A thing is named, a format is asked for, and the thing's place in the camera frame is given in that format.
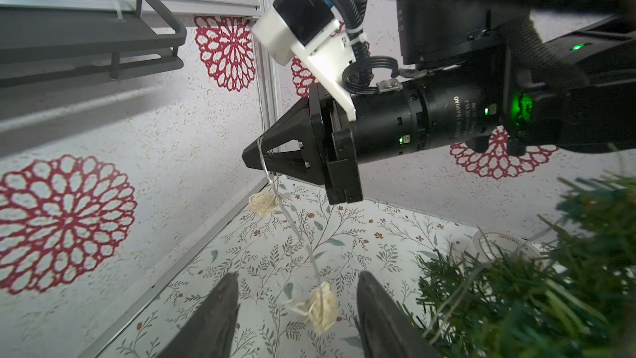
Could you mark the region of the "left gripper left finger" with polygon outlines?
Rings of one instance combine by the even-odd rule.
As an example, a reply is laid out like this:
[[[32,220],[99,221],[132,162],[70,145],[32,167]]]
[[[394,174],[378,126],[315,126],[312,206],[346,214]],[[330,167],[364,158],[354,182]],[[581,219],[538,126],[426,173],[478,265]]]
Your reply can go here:
[[[239,313],[238,277],[227,273],[157,356],[230,357]]]

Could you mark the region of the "grey wall shelf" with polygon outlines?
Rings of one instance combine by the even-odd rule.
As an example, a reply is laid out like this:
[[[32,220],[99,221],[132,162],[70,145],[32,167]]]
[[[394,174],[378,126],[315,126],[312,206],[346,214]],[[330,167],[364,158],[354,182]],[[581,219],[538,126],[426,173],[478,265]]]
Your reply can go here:
[[[162,0],[1,0],[1,91],[66,90],[180,70],[186,38]]]

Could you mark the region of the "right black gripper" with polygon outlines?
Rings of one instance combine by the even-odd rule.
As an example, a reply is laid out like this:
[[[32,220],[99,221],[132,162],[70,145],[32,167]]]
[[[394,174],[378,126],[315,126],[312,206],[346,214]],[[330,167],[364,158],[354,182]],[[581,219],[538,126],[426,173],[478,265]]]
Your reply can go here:
[[[243,151],[244,164],[325,185],[329,203],[363,198],[359,165],[474,140],[479,147],[499,123],[502,76],[487,66],[468,65],[405,81],[399,91],[354,97],[356,119],[319,84],[311,86],[281,119]],[[304,149],[266,153],[296,140],[313,144],[310,107],[321,116],[314,128],[323,154]]]

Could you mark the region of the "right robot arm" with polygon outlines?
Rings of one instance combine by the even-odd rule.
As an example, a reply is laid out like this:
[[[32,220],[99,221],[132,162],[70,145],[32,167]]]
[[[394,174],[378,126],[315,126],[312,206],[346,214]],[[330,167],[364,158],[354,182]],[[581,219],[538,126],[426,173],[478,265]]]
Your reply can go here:
[[[635,0],[275,0],[253,35],[316,78],[243,161],[363,198],[359,165],[452,144],[477,153],[635,146]]]

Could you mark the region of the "beige rattan ball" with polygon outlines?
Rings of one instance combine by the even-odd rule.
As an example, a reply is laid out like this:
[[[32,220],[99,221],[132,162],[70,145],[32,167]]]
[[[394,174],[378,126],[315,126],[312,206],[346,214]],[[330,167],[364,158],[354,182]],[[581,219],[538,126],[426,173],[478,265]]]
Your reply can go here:
[[[258,217],[272,215],[281,205],[280,195],[276,192],[261,191],[251,195],[248,200],[249,210]]]
[[[307,300],[292,299],[284,307],[310,325],[317,336],[327,333],[337,322],[337,296],[326,281],[313,289]]]

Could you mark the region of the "clear string light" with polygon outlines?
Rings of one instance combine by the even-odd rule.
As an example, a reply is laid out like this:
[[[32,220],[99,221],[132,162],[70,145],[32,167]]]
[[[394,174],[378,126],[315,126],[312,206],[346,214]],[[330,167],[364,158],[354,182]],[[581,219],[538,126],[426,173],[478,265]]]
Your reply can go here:
[[[318,288],[320,286],[321,282],[324,281],[324,280],[321,278],[321,272],[320,272],[320,270],[319,270],[319,268],[317,266],[316,255],[314,255],[313,248],[312,248],[311,244],[309,242],[307,242],[307,240],[304,238],[303,233],[298,228],[298,226],[296,225],[296,222],[293,220],[293,218],[289,214],[288,207],[284,204],[284,200],[286,199],[286,197],[284,195],[280,194],[279,190],[278,190],[278,188],[280,187],[279,177],[272,175],[270,173],[270,171],[268,171],[267,167],[265,166],[264,160],[262,160],[262,164],[263,164],[263,170],[265,171],[266,178],[268,180],[268,184],[271,186],[271,190],[270,191],[271,192],[276,192],[276,194],[280,195],[280,198],[281,198],[281,205],[273,213],[273,215],[276,214],[276,213],[281,213],[285,217],[289,227],[295,233],[296,237],[298,238],[298,241],[306,248],[306,252],[308,253],[308,260],[310,260],[310,262],[311,262],[311,266],[313,268],[313,272],[314,272],[314,275],[316,277],[316,287],[315,288]],[[542,257],[539,260],[533,260],[533,261],[539,263],[541,260],[542,260]],[[480,265],[479,269],[482,269],[488,263],[482,263]]]

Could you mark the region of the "clear tape roll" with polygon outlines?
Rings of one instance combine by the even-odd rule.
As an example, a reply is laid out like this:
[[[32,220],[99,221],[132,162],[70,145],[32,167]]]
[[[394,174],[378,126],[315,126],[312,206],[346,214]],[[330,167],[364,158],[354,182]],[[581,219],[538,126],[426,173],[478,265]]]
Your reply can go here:
[[[518,256],[525,260],[539,260],[540,251],[526,240],[496,230],[478,230],[465,249],[465,254],[488,263],[505,256]]]

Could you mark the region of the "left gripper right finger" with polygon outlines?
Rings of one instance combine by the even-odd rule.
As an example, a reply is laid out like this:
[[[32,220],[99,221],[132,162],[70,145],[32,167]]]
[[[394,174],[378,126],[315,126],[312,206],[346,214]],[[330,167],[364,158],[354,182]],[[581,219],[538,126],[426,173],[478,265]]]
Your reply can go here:
[[[384,287],[367,271],[357,286],[359,330],[364,356],[372,358],[426,358],[440,354],[412,326]]]

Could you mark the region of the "green christmas tree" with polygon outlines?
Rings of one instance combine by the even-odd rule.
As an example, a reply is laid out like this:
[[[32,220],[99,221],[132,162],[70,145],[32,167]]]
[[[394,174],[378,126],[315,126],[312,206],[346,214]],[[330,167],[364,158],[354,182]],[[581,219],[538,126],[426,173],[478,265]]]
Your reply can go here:
[[[420,261],[422,314],[408,319],[442,356],[634,356],[635,179],[567,187],[548,223],[556,244],[538,258]]]

